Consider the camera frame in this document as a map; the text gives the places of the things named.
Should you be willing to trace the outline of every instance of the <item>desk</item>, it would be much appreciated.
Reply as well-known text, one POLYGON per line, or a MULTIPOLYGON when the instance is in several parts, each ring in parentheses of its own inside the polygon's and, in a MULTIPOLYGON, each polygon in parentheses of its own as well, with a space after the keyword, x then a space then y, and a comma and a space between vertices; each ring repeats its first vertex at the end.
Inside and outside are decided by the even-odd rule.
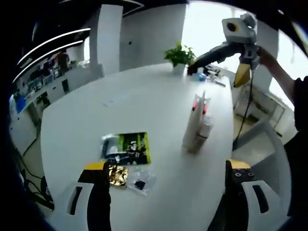
POLYGON ((57 207, 57 196, 76 182, 83 168, 100 159, 102 135, 146 131, 157 176, 148 197, 110 189, 112 230, 204 231, 225 188, 225 160, 231 157, 233 113, 226 87, 173 76, 170 64, 151 65, 91 82, 45 109, 42 162, 57 207), (214 127, 200 154, 181 149, 196 93, 211 97, 214 127))

